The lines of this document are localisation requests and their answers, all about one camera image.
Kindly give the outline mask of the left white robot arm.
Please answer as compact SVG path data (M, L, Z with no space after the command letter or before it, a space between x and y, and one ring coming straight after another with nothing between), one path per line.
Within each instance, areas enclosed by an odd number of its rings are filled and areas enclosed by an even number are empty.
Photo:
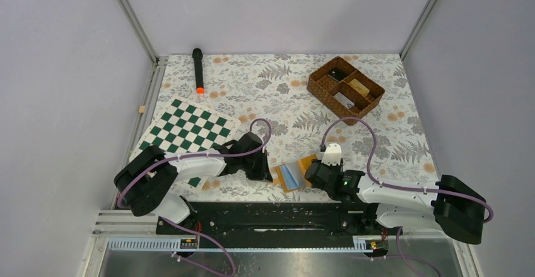
M176 183L239 171L249 180L272 182L267 160L264 141L252 132L196 153L173 154L151 145L115 176L117 205L134 216L155 214L171 221L178 232L189 233L196 217L185 198L171 192Z

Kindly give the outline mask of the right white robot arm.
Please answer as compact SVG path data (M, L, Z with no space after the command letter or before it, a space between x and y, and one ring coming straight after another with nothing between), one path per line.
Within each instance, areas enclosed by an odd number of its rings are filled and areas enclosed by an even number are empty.
M384 228L424 228L466 244L481 243L486 200L455 176L442 175L436 182L386 183L373 181L359 170L313 160L304 177L332 200L363 211L362 226L368 233L377 234Z

